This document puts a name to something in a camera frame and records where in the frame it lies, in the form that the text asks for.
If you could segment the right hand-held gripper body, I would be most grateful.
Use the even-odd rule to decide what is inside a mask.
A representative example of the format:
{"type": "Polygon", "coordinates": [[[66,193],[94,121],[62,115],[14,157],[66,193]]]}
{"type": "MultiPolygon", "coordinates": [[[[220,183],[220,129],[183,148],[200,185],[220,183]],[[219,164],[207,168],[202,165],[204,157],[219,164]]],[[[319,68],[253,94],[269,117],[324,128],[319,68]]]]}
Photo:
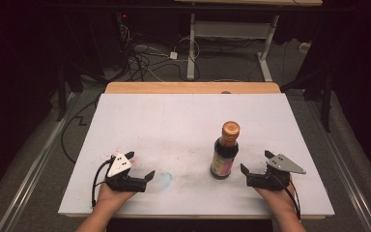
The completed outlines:
{"type": "Polygon", "coordinates": [[[275,157],[266,161],[266,171],[264,174],[250,172],[245,177],[246,185],[252,188],[271,191],[283,190],[290,185],[292,173],[305,174],[306,171],[286,156],[282,154],[275,155],[275,157]]]}

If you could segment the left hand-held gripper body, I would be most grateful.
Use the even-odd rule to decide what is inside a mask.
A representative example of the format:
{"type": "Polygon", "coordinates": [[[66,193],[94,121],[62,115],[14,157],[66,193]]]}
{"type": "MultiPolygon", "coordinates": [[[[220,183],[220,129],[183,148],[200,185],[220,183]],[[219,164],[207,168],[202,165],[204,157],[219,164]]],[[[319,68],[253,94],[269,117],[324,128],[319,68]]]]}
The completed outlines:
{"type": "Polygon", "coordinates": [[[123,154],[112,156],[108,161],[104,182],[114,191],[144,192],[147,181],[144,178],[130,177],[131,168],[130,159],[127,159],[123,154]]]}

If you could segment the dark sauce bottle copper cap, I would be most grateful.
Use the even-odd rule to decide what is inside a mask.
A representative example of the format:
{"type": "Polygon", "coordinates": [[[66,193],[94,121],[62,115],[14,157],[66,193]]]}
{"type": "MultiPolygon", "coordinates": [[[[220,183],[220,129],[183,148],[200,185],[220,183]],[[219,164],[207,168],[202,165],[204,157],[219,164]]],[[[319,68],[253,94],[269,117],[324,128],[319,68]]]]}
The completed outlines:
{"type": "Polygon", "coordinates": [[[214,143],[214,155],[211,163],[211,173],[219,180],[226,179],[239,151],[238,137],[240,125],[234,121],[225,122],[221,129],[221,136],[214,143]]]}

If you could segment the person's left hand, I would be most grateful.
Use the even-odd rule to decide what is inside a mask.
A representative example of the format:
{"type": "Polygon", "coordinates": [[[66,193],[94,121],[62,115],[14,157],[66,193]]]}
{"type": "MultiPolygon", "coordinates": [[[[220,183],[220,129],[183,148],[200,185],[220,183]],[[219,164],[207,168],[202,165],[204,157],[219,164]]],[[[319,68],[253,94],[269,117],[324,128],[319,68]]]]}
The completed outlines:
{"type": "Polygon", "coordinates": [[[100,186],[97,204],[95,208],[102,212],[116,213],[120,208],[133,196],[135,192],[131,191],[114,191],[107,184],[100,186]]]}

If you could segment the person's right hand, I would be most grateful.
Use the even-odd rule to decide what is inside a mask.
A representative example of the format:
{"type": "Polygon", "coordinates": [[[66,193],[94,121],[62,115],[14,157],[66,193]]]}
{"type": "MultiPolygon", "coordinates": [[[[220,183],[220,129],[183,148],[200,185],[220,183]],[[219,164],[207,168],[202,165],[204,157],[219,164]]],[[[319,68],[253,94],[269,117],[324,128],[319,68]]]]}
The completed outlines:
{"type": "Polygon", "coordinates": [[[297,210],[292,199],[295,190],[292,185],[289,185],[287,190],[281,191],[271,191],[263,188],[255,188],[255,190],[265,199],[275,218],[296,216],[297,210]]]}

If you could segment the white board sheet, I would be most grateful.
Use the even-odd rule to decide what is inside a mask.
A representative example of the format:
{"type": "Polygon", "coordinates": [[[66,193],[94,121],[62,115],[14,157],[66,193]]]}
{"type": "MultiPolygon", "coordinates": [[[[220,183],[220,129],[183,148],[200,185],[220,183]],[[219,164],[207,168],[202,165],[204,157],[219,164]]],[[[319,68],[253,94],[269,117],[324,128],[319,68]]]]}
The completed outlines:
{"type": "Polygon", "coordinates": [[[240,167],[266,169],[264,153],[283,154],[304,169],[293,182],[303,218],[334,210],[283,94],[104,94],[94,114],[59,208],[62,215],[91,212],[95,178],[110,156],[133,152],[130,176],[155,175],[119,212],[121,218],[267,218],[269,208],[245,183],[240,167]],[[211,175],[222,125],[241,127],[231,174],[211,175]]]}

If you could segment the black stand leg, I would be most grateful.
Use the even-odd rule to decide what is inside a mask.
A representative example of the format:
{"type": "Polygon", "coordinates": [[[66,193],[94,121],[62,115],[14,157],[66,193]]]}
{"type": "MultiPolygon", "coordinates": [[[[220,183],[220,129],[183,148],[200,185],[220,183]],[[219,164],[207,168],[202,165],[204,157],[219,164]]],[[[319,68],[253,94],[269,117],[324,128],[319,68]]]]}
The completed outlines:
{"type": "Polygon", "coordinates": [[[328,71],[316,70],[303,77],[284,84],[280,87],[282,93],[291,89],[303,89],[306,101],[320,101],[322,103],[320,120],[326,132],[330,132],[329,112],[332,90],[332,74],[328,71]]]}
{"type": "Polygon", "coordinates": [[[100,74],[94,73],[92,70],[83,68],[75,62],[62,62],[57,67],[57,85],[58,85],[58,116],[56,121],[60,122],[66,116],[67,111],[67,95],[66,87],[69,86],[73,92],[81,93],[82,85],[79,80],[81,75],[86,75],[97,83],[106,85],[109,81],[100,74]]]}

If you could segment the metal floor rail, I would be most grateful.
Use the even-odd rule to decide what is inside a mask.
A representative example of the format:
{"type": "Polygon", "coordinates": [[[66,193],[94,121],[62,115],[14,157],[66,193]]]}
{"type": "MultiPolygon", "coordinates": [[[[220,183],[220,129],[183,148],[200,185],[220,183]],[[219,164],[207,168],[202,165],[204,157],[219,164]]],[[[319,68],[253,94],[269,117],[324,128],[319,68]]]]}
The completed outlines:
{"type": "Polygon", "coordinates": [[[71,112],[75,108],[79,97],[79,94],[70,93],[66,101],[66,112],[56,123],[56,126],[44,143],[43,148],[31,164],[25,178],[14,196],[14,199],[0,221],[0,232],[12,232],[14,230],[14,227],[32,195],[37,182],[42,176],[43,170],[51,156],[54,143],[65,128],[68,119],[71,117],[71,112]]]}
{"type": "Polygon", "coordinates": [[[371,210],[364,195],[362,194],[362,191],[352,176],[349,167],[347,166],[346,159],[342,157],[336,143],[333,140],[333,137],[331,136],[331,133],[327,132],[325,126],[322,124],[318,105],[313,101],[309,101],[307,106],[316,124],[318,125],[319,130],[322,132],[325,141],[328,143],[333,166],[338,172],[338,176],[343,184],[344,189],[347,191],[348,198],[352,202],[353,208],[357,213],[360,222],[362,223],[364,231],[371,232],[371,210]]]}

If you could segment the white metal desk frame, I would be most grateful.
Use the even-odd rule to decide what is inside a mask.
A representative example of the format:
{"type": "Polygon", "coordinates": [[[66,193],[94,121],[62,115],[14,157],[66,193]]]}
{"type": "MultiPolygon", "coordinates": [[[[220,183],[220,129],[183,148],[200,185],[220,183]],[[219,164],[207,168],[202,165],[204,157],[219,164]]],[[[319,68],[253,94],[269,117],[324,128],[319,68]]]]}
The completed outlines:
{"type": "Polygon", "coordinates": [[[250,22],[221,22],[197,20],[195,14],[190,16],[189,26],[189,49],[187,57],[186,79],[195,80],[197,57],[196,51],[199,48],[195,38],[225,38],[225,39],[249,39],[264,40],[264,47],[261,52],[256,54],[258,65],[262,76],[266,82],[272,82],[267,56],[271,47],[274,32],[279,20],[278,15],[274,15],[267,23],[250,22]]]}

